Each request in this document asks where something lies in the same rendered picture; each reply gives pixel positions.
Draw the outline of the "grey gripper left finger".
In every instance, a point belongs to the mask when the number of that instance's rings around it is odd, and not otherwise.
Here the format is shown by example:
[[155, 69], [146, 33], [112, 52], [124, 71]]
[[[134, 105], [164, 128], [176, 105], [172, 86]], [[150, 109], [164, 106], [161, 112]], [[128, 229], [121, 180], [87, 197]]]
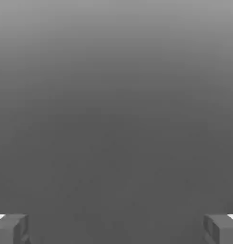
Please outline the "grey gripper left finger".
[[0, 244], [30, 244], [27, 214], [0, 213]]

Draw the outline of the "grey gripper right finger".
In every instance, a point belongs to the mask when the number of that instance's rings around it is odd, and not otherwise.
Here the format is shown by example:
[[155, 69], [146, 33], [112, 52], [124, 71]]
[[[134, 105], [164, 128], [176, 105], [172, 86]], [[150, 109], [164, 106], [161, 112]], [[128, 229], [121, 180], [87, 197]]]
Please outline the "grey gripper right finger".
[[203, 228], [206, 244], [233, 244], [233, 214], [206, 214]]

